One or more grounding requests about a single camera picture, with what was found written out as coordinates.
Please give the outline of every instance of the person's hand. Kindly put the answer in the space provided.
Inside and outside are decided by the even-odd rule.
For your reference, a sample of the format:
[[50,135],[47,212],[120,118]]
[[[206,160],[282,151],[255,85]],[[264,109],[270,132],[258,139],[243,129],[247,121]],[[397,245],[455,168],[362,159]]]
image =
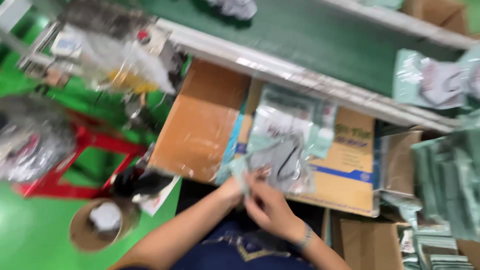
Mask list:
[[305,223],[293,214],[282,192],[255,174],[244,174],[244,178],[252,194],[245,198],[245,208],[250,218],[260,228],[291,243],[303,241]]
[[218,189],[218,194],[222,197],[225,203],[230,204],[231,207],[235,207],[243,199],[243,193],[240,185],[233,179],[233,176],[229,177]]

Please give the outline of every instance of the red plastic stool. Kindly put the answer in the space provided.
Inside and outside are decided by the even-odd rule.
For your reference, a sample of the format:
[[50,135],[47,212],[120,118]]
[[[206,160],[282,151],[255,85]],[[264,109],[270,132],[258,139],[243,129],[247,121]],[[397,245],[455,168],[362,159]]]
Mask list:
[[[94,118],[82,115],[77,112],[69,112],[78,120],[83,120],[87,126],[95,126],[100,122]],[[86,199],[108,196],[108,191],[112,186],[112,178],[119,172],[125,170],[135,157],[141,157],[147,151],[147,148],[141,145],[130,143],[126,140],[107,135],[103,132],[96,132],[84,125],[73,124],[76,132],[77,144],[75,150],[62,162],[58,163],[45,176],[39,178],[31,184],[13,184],[15,191],[25,197],[30,196],[48,196],[70,199]],[[107,182],[100,189],[77,187],[70,184],[59,183],[62,175],[68,170],[73,162],[87,147],[96,147],[115,153],[126,154],[127,156],[116,168]]]

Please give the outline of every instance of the green conveyor belt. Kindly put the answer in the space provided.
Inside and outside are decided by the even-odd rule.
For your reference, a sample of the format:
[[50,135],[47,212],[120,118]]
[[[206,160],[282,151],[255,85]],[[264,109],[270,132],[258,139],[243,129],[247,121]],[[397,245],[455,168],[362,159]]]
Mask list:
[[441,61],[454,61],[462,53],[345,13],[321,0],[257,0],[258,13],[251,22],[217,15],[204,0],[139,2],[159,17],[389,97],[398,49],[418,50]]

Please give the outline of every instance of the yellow item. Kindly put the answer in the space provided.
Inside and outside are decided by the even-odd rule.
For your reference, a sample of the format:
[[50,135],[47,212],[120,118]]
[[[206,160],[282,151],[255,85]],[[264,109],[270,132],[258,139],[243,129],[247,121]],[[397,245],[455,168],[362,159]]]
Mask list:
[[121,70],[109,72],[108,78],[112,81],[114,87],[131,88],[135,94],[153,92],[158,89],[157,85],[148,82],[142,77]]

